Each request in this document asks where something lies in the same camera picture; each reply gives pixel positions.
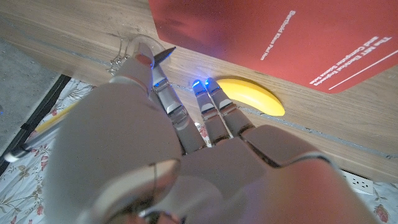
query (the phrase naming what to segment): robot finger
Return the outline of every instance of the robot finger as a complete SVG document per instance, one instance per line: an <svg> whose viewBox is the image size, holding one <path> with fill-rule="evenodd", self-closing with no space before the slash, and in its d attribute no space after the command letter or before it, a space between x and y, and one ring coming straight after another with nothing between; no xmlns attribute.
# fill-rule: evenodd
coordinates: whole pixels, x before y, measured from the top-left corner
<svg viewBox="0 0 398 224"><path fill-rule="evenodd" d="M175 132L183 147L183 153L189 154L206 147L206 143L198 132L195 123L189 116L184 105L182 105L160 65L154 67L152 76L154 94L172 121Z"/></svg>
<svg viewBox="0 0 398 224"><path fill-rule="evenodd" d="M229 139L229 133L211 101L205 86L201 81L195 80L192 88L197 98L201 117L205 122L211 145L216 145L224 139Z"/></svg>
<svg viewBox="0 0 398 224"><path fill-rule="evenodd" d="M228 98L214 79L208 78L205 85L207 92L213 99L215 106L220 111L228 129L234 137L240 136L247 129L254 128L250 120Z"/></svg>

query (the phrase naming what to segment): blue led light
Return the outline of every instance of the blue led light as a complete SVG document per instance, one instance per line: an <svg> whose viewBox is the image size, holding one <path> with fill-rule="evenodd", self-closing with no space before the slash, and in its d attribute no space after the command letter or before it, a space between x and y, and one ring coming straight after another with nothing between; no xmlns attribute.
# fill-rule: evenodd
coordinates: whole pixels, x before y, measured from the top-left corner
<svg viewBox="0 0 398 224"><path fill-rule="evenodd" d="M200 81L195 82L192 87L195 87L196 85L198 85L200 83Z"/></svg>

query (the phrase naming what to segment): floor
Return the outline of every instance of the floor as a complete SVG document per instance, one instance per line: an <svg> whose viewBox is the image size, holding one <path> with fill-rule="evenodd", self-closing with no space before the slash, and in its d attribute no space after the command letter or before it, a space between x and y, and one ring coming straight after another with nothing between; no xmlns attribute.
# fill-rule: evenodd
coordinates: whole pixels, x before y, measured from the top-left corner
<svg viewBox="0 0 398 224"><path fill-rule="evenodd" d="M59 76L0 39L0 155Z"/></svg>

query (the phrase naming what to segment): robotic hand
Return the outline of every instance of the robotic hand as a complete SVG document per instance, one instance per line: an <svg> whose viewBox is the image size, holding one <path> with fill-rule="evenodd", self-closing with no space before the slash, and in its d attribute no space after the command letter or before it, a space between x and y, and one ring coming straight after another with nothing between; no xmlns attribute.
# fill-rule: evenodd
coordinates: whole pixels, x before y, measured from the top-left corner
<svg viewBox="0 0 398 224"><path fill-rule="evenodd" d="M153 64L140 44L65 118L44 188L49 223L376 222L327 157L255 128L211 78L193 85L206 147Z"/></svg>

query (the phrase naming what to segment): wooden table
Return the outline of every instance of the wooden table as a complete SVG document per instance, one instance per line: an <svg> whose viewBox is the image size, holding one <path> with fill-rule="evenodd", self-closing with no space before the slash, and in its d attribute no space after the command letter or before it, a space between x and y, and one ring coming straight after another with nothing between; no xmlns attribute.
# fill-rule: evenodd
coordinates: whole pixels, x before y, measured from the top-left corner
<svg viewBox="0 0 398 224"><path fill-rule="evenodd" d="M111 78L106 69L118 53L119 37L145 34L158 39L145 0L2 0L0 28L0 37L43 65L94 85ZM165 72L195 121L201 122L190 91L195 79L249 78L273 92L286 110L285 116L274 118L238 103L255 125L290 131L347 171L398 182L398 67L335 95L181 47Z"/></svg>

